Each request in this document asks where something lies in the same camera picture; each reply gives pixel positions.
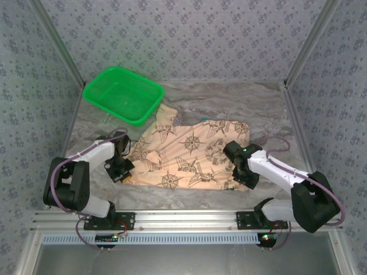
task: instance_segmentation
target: green basket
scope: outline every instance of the green basket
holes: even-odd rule
[[[83,91],[85,100],[137,127],[158,108],[164,95],[159,84],[118,66],[101,72]]]

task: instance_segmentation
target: gray marble table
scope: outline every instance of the gray marble table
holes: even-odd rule
[[[286,138],[291,143],[291,150],[274,156],[298,169],[305,168],[278,83],[165,82],[162,85],[166,91],[163,103],[179,112],[175,125],[193,125],[203,118],[243,121],[249,125],[252,142],[264,135]],[[155,114],[144,126],[135,128],[82,100],[67,155],[85,149],[98,136],[118,127],[128,128],[129,137],[133,141],[137,140],[154,120]],[[269,140],[260,145],[266,150],[284,146],[278,140]],[[252,208],[268,197],[287,196],[265,178],[260,179],[254,190],[248,191],[168,190],[163,187],[130,186],[113,183],[102,165],[91,173],[91,193],[113,201],[117,209]]]

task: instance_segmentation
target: patterned wallpaper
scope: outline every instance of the patterned wallpaper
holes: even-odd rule
[[[0,10],[0,274],[13,274],[79,89],[27,1]]]
[[[284,79],[325,0],[42,0],[86,81]]]
[[[343,0],[292,92],[318,168],[347,209],[346,234],[367,274],[367,3]]]

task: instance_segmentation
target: compass rose print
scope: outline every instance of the compass rose print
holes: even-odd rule
[[[162,177],[162,182],[159,185],[162,185],[166,189],[174,189],[178,186],[178,181],[180,179],[182,178],[178,178],[167,171],[167,175]]]
[[[185,148],[190,151],[190,155],[194,150],[197,150],[200,144],[204,144],[205,142],[200,142],[200,139],[197,136],[193,135],[186,138],[185,142],[179,142],[185,145]]]

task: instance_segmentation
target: metal panel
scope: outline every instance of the metal panel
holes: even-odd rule
[[[327,233],[295,233],[284,249],[256,245],[42,245],[34,275],[340,274]]]
[[[236,212],[251,209],[228,210],[123,210],[133,211],[135,216],[134,234],[145,233],[228,233],[228,232],[268,232],[264,230],[238,230]],[[39,211],[33,216],[31,231],[43,233],[74,233],[77,215],[62,211]],[[292,224],[295,232],[304,232],[297,224]],[[333,227],[323,226],[318,231],[331,231]]]
[[[94,234],[83,234],[89,243]],[[177,234],[129,234],[119,238],[114,245],[218,245],[260,243],[256,233],[177,233]],[[44,234],[43,245],[84,245],[76,234]]]

